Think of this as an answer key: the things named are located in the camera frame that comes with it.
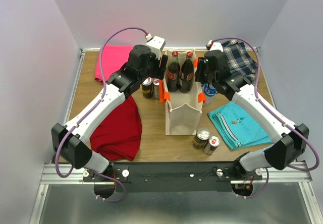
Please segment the cola glass bottle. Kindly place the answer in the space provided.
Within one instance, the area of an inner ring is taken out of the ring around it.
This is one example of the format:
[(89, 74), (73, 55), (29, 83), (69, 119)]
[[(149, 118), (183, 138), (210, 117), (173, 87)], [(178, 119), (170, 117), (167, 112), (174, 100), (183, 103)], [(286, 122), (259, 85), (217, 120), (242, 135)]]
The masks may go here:
[(177, 83), (180, 71), (178, 55), (179, 54), (177, 51), (172, 52), (171, 62), (169, 63), (167, 69), (167, 87), (169, 92), (176, 92), (178, 89)]

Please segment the beige canvas tote bag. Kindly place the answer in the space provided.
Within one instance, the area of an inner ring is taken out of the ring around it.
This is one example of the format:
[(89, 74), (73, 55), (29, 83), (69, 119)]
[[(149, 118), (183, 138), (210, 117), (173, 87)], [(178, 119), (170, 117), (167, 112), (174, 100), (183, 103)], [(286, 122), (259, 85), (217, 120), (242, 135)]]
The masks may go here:
[[(197, 59), (197, 56), (194, 49), (189, 51), (193, 53), (192, 63), (194, 67), (194, 60)], [(178, 52), (180, 70), (186, 59), (186, 53), (189, 51)], [(171, 62), (172, 52), (171, 50), (165, 51), (165, 55), (168, 56), (167, 69)], [(190, 91), (188, 93), (181, 93), (179, 90), (179, 71), (178, 89), (176, 92), (169, 92), (167, 87), (167, 69), (159, 86), (159, 100), (165, 104), (166, 108), (166, 135), (194, 135), (202, 115), (202, 105), (205, 101), (201, 84), (195, 82), (193, 75)]]

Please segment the black can front table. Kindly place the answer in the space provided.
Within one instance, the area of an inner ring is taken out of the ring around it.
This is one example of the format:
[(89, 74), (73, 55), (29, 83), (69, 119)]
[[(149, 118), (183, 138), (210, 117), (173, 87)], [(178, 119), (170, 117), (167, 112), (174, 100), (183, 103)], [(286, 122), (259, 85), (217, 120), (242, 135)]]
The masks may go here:
[(195, 149), (202, 149), (210, 137), (210, 132), (206, 128), (200, 128), (192, 141), (192, 146)]

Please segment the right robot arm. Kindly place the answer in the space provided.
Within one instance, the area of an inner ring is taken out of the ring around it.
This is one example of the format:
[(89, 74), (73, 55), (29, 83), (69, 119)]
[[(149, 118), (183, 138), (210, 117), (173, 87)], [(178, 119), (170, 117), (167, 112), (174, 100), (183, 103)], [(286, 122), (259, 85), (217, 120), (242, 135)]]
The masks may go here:
[(306, 149), (309, 128), (286, 119), (280, 122), (279, 112), (240, 73), (231, 73), (225, 54), (220, 50), (207, 51), (194, 60), (195, 81), (209, 83), (218, 93), (242, 107), (268, 134), (272, 145), (254, 152), (247, 152), (233, 162), (232, 173), (237, 179), (246, 178), (250, 172), (273, 167), (283, 170)]

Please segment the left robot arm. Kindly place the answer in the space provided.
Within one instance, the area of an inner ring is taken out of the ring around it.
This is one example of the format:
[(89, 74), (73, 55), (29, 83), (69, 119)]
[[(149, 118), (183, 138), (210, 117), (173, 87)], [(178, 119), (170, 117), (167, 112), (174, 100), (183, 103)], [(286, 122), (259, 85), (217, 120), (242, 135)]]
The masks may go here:
[(135, 45), (126, 63), (109, 77), (101, 92), (76, 117), (57, 123), (51, 130), (56, 160), (65, 159), (75, 169), (85, 167), (94, 171), (101, 181), (112, 175), (111, 162), (86, 146), (99, 124), (125, 102), (148, 78), (162, 78), (167, 56), (161, 52), (166, 41), (155, 36), (145, 45)]

